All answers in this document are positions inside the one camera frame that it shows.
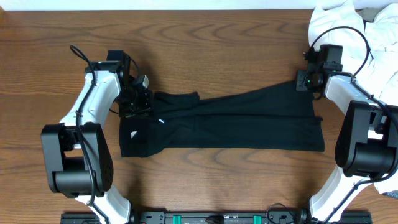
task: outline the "wooden table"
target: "wooden table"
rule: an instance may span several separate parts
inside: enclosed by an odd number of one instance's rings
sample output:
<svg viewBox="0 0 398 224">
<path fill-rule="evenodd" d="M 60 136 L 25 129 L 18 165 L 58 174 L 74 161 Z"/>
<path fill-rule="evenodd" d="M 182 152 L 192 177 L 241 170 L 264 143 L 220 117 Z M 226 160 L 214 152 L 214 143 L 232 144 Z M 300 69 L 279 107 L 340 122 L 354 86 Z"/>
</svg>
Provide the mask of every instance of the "wooden table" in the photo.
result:
<svg viewBox="0 0 398 224">
<path fill-rule="evenodd" d="M 87 207 L 51 193 L 40 132 L 57 124 L 84 82 L 84 61 L 123 49 L 150 78 L 152 90 L 199 92 L 202 98 L 244 93 L 294 79 L 306 68 L 311 11 L 6 12 L 0 25 L 0 222 L 58 223 Z M 305 206 L 334 166 L 343 114 L 314 102 L 326 151 L 166 149 L 150 158 L 121 158 L 119 118 L 104 134 L 114 183 L 140 209 L 266 210 Z M 375 223 L 398 219 L 398 201 L 368 187 L 349 206 Z"/>
</svg>

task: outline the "black cloth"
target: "black cloth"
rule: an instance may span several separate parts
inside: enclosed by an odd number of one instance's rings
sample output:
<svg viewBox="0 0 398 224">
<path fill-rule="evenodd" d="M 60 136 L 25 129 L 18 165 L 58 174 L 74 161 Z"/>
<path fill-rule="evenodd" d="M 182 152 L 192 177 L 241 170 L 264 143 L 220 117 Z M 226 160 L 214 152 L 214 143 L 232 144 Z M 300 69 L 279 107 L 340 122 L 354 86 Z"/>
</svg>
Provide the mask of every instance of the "black cloth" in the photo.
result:
<svg viewBox="0 0 398 224">
<path fill-rule="evenodd" d="M 121 155 L 148 157 L 167 147 L 324 151 L 312 101 L 293 82 L 207 100 L 155 93 L 153 116 L 121 119 Z"/>
</svg>

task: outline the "green strip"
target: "green strip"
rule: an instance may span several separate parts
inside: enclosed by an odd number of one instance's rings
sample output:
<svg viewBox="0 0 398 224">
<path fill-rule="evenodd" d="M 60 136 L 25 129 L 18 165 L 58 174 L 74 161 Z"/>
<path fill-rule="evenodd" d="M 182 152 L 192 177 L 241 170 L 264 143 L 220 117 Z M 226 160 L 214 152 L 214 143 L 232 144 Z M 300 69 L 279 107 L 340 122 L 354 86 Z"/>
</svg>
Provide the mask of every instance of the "green strip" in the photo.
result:
<svg viewBox="0 0 398 224">
<path fill-rule="evenodd" d="M 253 216 L 253 224 L 261 224 L 261 216 L 259 215 Z"/>
<path fill-rule="evenodd" d="M 181 215 L 173 216 L 173 224 L 181 224 Z"/>
</svg>

